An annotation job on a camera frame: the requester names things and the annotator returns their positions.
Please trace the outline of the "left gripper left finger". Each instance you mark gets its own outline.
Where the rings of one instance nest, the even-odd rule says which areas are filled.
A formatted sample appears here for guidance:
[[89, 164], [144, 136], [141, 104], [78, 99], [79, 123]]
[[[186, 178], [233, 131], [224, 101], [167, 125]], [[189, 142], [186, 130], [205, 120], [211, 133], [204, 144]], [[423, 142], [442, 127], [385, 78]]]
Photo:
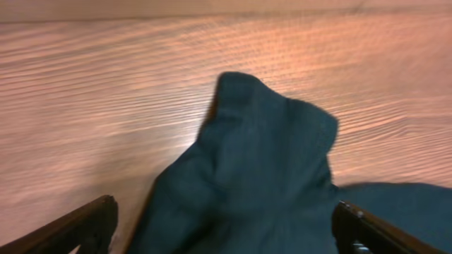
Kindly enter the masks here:
[[119, 206], [103, 195], [53, 222], [1, 247], [2, 253], [108, 253]]

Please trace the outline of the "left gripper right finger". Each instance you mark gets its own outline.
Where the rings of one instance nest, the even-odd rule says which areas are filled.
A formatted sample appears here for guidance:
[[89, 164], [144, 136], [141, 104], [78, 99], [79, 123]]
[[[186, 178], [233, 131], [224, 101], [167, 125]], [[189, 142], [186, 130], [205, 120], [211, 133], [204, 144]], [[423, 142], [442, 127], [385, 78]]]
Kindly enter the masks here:
[[445, 254], [344, 201], [333, 211], [332, 233], [339, 254]]

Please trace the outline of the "black t-shirt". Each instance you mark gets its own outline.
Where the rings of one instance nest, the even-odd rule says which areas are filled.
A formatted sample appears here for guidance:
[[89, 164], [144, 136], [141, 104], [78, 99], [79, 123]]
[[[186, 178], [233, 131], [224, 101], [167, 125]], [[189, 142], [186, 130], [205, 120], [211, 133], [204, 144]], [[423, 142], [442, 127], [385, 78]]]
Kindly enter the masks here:
[[333, 184], [337, 120], [245, 73], [218, 80], [196, 142], [155, 180], [130, 253], [335, 253], [332, 213], [351, 202], [444, 252], [451, 190]]

